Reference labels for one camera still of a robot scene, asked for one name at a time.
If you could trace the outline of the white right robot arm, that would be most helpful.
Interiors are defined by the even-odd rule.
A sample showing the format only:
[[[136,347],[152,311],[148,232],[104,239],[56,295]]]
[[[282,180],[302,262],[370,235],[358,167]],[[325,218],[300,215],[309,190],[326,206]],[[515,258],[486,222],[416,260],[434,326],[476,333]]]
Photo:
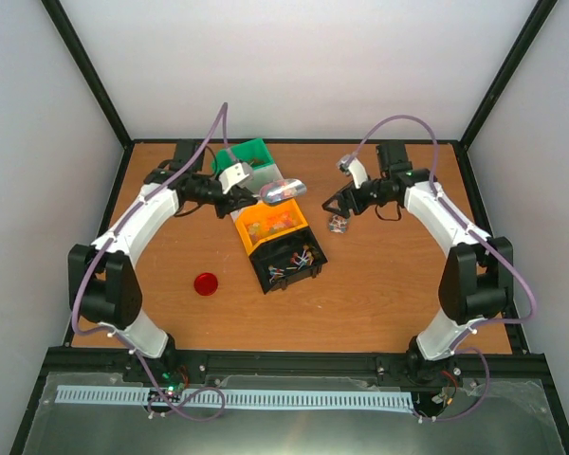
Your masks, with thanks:
[[[337,166],[351,181],[327,199],[324,210],[349,218],[370,207],[394,203],[415,217],[443,251],[446,262],[438,287],[440,308],[428,327],[412,338],[405,372],[418,384],[431,381],[436,368],[480,325],[501,315],[513,301],[513,277],[501,263],[512,259],[512,245],[474,226],[445,194],[429,169],[416,168],[396,140],[376,146],[379,176],[371,178],[354,155]]]

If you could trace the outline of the clear plastic jar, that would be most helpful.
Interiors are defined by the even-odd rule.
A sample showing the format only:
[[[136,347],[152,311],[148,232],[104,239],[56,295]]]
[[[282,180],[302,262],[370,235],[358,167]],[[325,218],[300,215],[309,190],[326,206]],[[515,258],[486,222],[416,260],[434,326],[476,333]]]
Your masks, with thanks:
[[[349,221],[341,215],[332,214],[328,220],[327,226],[330,232],[344,234],[348,230]]]

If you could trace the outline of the silver metal scoop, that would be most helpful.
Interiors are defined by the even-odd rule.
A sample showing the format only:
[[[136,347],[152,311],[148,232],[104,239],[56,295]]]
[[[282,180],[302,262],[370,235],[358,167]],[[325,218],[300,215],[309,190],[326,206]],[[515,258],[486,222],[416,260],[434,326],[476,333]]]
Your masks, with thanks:
[[[259,200],[266,205],[277,206],[306,192],[307,187],[301,180],[281,179],[265,184],[259,191]]]

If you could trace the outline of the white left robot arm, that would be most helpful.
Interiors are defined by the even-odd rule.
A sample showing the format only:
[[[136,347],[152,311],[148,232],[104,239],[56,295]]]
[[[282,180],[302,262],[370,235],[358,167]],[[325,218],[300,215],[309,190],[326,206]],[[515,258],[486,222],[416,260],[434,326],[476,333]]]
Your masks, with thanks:
[[[176,375],[178,358],[172,353],[173,337],[142,308],[138,259],[187,202],[212,205],[219,218],[257,202],[244,186],[253,170],[240,158],[233,156],[230,165],[215,174],[200,173],[205,147],[200,144],[187,155],[162,161],[145,177],[138,196],[118,221],[90,245],[74,245],[67,256],[73,332],[85,335],[81,319],[94,323],[95,332],[116,337],[146,357],[146,372],[161,382]]]

